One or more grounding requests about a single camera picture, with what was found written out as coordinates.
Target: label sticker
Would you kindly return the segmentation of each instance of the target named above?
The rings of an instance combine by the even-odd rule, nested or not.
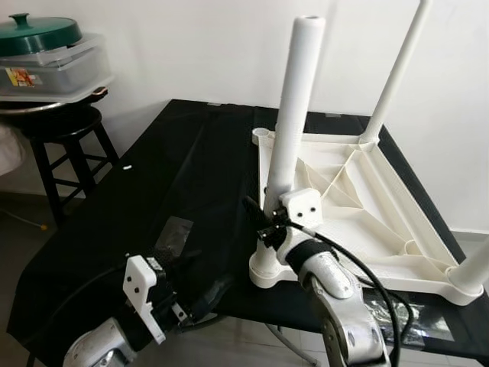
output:
[[[36,86],[42,84],[39,76],[29,74],[26,69],[21,67],[7,67],[5,68],[8,78],[13,86]]]

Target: stool leg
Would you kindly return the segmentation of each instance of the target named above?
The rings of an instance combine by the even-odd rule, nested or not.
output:
[[[102,123],[98,124],[93,131],[95,132],[95,135],[97,136],[105,154],[107,154],[108,161],[112,163],[112,166],[114,166],[114,164],[118,162],[119,156],[117,155],[114,145],[112,145],[112,142],[110,141],[110,138],[108,137]]]
[[[49,158],[47,157],[44,143],[39,141],[31,141],[32,151],[36,158],[37,168],[39,169],[40,178],[43,181],[44,189],[46,190],[47,200],[53,212],[54,221],[60,226],[65,220],[63,207],[61,206],[60,195],[54,182],[53,171],[51,170]]]
[[[93,179],[89,164],[86,162],[82,146],[75,140],[65,141],[62,144],[68,154],[73,170],[78,177],[78,181],[80,182],[85,195],[88,196],[88,194],[95,189],[96,183]]]

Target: stool rung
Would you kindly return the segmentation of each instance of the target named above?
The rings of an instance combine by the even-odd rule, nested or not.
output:
[[[68,154],[65,154],[64,156],[62,156],[61,158],[59,159],[56,159],[52,164],[50,164],[49,168],[51,170],[55,169],[56,167],[58,167],[60,164],[62,164],[66,159],[68,159]]]
[[[84,154],[86,159],[91,159],[92,161],[103,161],[106,157],[99,157],[98,155]]]
[[[105,158],[102,162],[97,164],[95,168],[92,169],[92,175],[95,176],[101,169],[108,163],[108,158]]]
[[[73,182],[73,181],[68,181],[68,180],[62,180],[60,178],[55,178],[54,183],[59,184],[59,185],[64,185],[64,186],[70,186],[70,187],[79,187],[78,182]]]
[[[76,195],[78,195],[81,192],[82,192],[82,188],[77,187],[70,195],[68,195],[63,200],[61,200],[61,206],[67,205],[72,198],[74,198]]]

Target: white wall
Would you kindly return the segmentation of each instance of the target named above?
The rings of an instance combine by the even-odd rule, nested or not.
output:
[[[67,16],[106,36],[117,80],[99,106],[122,153],[172,98],[277,107],[297,15],[329,20],[311,110],[370,115],[416,6],[416,0],[2,0],[0,18],[21,11]],[[435,0],[388,122],[446,222],[475,231],[489,231],[488,10],[485,0]],[[0,190],[42,192],[32,158],[0,177]]]

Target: lid handle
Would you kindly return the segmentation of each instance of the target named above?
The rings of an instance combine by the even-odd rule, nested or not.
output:
[[[17,23],[17,29],[25,29],[30,28],[28,24],[28,15],[29,13],[18,13],[9,15],[9,17],[15,20],[15,23]]]

